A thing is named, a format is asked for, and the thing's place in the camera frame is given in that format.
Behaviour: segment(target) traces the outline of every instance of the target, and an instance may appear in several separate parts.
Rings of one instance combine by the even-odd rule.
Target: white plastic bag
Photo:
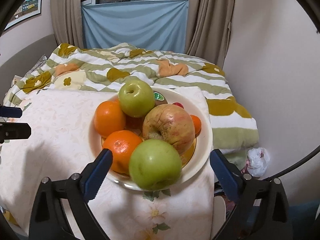
[[[261,177],[267,170],[270,157],[265,148],[248,151],[248,172],[253,177]]]

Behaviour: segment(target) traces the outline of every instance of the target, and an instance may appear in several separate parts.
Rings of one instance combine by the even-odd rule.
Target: orange
[[[134,149],[142,142],[135,133],[128,130],[110,134],[103,143],[104,149],[112,151],[111,169],[118,173],[129,174],[129,161]]]
[[[119,102],[102,102],[94,113],[93,124],[98,134],[105,138],[115,131],[123,130],[125,114]]]
[[[193,120],[193,124],[195,126],[195,131],[196,131],[196,135],[200,132],[201,130],[201,120],[199,117],[195,116],[195,115],[190,115],[192,120]]]

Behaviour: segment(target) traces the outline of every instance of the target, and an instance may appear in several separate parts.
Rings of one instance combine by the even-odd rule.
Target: curtain
[[[152,0],[82,6],[84,45],[105,49],[126,42],[183,53],[188,4],[188,0]]]
[[[235,0],[189,0],[185,53],[223,67]]]
[[[51,0],[53,32],[58,44],[83,48],[80,0]]]

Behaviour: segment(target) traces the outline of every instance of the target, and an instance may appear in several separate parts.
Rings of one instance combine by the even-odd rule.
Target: beige curtain
[[[51,0],[53,32],[58,44],[83,48],[80,0]]]
[[[186,54],[223,67],[235,0],[189,0]]]

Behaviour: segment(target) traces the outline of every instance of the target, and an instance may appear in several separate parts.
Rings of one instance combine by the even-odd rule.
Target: white tablecloth
[[[198,88],[177,92],[192,98],[208,113]],[[32,128],[28,140],[3,145],[0,165],[0,195],[19,225],[28,232],[32,204],[43,177],[66,179],[92,161],[88,139],[96,107],[113,93],[91,91],[33,91],[31,103],[14,122]],[[209,162],[189,181],[152,198],[124,189],[105,179],[96,198],[89,202],[96,219],[112,240],[204,240],[212,230],[214,173]],[[83,239],[64,201],[76,237]]]

